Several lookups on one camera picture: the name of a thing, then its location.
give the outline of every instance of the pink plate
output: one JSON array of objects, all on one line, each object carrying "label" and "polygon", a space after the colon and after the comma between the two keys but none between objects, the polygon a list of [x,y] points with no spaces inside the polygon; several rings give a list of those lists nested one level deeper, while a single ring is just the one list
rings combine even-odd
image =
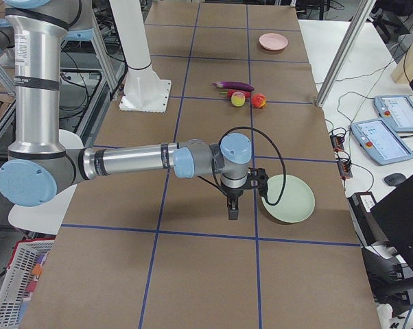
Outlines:
[{"label": "pink plate", "polygon": [[259,38],[260,45],[267,50],[282,50],[286,48],[289,41],[285,36],[277,33],[267,33]]}]

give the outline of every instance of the white table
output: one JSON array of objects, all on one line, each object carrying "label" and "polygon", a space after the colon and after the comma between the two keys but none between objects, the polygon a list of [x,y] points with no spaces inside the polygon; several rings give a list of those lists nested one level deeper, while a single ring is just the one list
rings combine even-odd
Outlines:
[{"label": "white table", "polygon": [[[333,21],[300,21],[300,27],[303,31],[303,38],[309,56],[312,72],[315,82],[323,82],[327,71],[333,61],[338,47],[349,26],[348,22]],[[392,57],[385,44],[379,37],[379,34],[371,23],[365,24],[359,35],[348,59],[342,68],[338,80],[345,77],[355,77],[385,67]],[[411,95],[412,89],[408,85],[395,84],[391,79],[391,72],[394,70],[396,63],[391,63],[383,72],[380,80],[373,88],[369,97],[377,95]],[[336,112],[338,99],[344,93],[356,91],[359,94],[367,95],[373,84],[378,80],[381,71],[368,77],[361,77],[354,80],[344,80],[336,82],[331,93],[323,106],[325,117],[335,124],[335,127],[348,128],[349,121],[341,114]],[[341,100],[340,109],[348,117],[352,118],[356,113],[359,105],[364,98],[348,94]],[[355,122],[377,118],[377,112],[374,109],[373,101],[367,99],[359,111]],[[413,138],[404,139],[406,144],[413,149]],[[406,177],[413,174],[413,159],[405,162],[379,166],[375,164],[364,150],[359,146],[357,141],[352,138],[349,142],[349,135],[346,138],[346,149],[351,145],[351,159],[353,163],[369,169],[374,177],[375,183],[371,191],[376,200],[379,201],[385,197],[394,187],[384,183],[383,178],[391,173],[403,173]],[[352,168],[353,178],[346,181],[346,196],[350,197],[353,193],[366,191],[371,185],[371,176],[365,170],[354,167]]]}]

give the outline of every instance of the tablet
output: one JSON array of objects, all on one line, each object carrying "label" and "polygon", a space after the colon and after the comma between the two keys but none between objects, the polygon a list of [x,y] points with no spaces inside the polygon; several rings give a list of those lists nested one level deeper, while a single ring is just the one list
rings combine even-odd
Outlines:
[{"label": "tablet", "polygon": [[351,132],[379,165],[413,159],[413,152],[382,119],[353,123]]},{"label": "tablet", "polygon": [[413,103],[407,96],[376,96],[374,105],[395,132],[413,132]]}]

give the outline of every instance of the toy fruit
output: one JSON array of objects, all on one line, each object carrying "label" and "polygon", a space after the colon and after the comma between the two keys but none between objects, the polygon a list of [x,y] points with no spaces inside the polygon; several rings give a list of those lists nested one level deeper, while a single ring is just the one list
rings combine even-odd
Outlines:
[{"label": "toy fruit", "polygon": [[243,90],[231,89],[231,90],[228,90],[228,91],[221,91],[219,94],[222,95],[222,96],[227,96],[228,98],[231,98],[233,93],[235,93],[236,91],[239,91],[239,92],[245,94],[246,98],[250,98],[250,91],[243,91]]},{"label": "toy fruit", "polygon": [[244,91],[253,91],[254,87],[250,84],[246,84],[245,82],[237,82],[237,81],[217,81],[213,82],[213,86],[218,88],[229,88],[229,89],[237,89],[237,90],[244,90]]},{"label": "toy fruit", "polygon": [[266,96],[263,94],[255,94],[252,96],[251,103],[255,108],[263,108],[266,105]]},{"label": "toy fruit", "polygon": [[243,94],[240,91],[236,91],[235,93],[233,93],[233,95],[231,96],[231,103],[236,106],[236,107],[240,107],[243,106],[243,104],[245,104],[245,94]]}]

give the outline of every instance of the red fruit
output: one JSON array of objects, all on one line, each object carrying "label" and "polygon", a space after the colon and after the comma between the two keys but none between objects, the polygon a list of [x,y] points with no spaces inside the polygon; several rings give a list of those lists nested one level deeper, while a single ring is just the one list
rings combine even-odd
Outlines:
[{"label": "red fruit", "polygon": [[266,105],[266,96],[263,94],[255,94],[252,96],[251,103],[255,108],[263,108]]}]

